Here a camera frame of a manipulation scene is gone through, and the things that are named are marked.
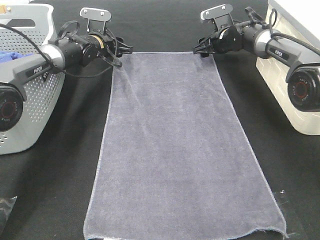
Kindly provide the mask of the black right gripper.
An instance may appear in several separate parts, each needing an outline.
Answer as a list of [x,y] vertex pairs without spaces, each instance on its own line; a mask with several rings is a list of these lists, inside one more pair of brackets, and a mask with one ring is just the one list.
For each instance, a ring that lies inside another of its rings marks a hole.
[[230,26],[212,37],[204,37],[193,47],[194,54],[201,54],[202,58],[207,58],[214,53],[227,53],[239,51],[243,48],[243,35],[238,32],[235,26]]

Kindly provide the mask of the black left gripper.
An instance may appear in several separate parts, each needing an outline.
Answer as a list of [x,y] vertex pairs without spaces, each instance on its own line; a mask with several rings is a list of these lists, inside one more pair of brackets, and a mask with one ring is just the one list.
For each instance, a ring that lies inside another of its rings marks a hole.
[[115,54],[115,50],[112,49],[115,41],[112,37],[102,35],[101,33],[90,33],[88,36],[90,38],[95,38],[98,41],[98,56],[110,66],[121,68],[123,64],[117,57],[133,53],[133,47],[125,44],[124,39],[121,37],[116,37],[117,50]]

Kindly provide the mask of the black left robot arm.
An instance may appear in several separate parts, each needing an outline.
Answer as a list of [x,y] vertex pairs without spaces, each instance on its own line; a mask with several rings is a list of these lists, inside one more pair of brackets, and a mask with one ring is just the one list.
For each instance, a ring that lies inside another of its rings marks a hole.
[[109,33],[92,32],[76,35],[70,32],[49,44],[39,47],[39,52],[0,65],[0,130],[12,129],[21,119],[23,104],[27,101],[25,85],[37,77],[64,73],[74,65],[87,66],[95,58],[109,65],[121,67],[119,58],[132,54],[133,47],[121,37]]

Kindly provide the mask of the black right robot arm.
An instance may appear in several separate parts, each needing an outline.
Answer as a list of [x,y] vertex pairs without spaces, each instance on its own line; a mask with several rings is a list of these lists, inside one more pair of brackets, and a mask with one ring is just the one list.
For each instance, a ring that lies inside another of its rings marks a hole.
[[193,48],[203,58],[211,54],[246,50],[261,59],[275,59],[288,66],[287,94],[301,112],[320,110],[320,53],[306,43],[248,21],[201,38]]

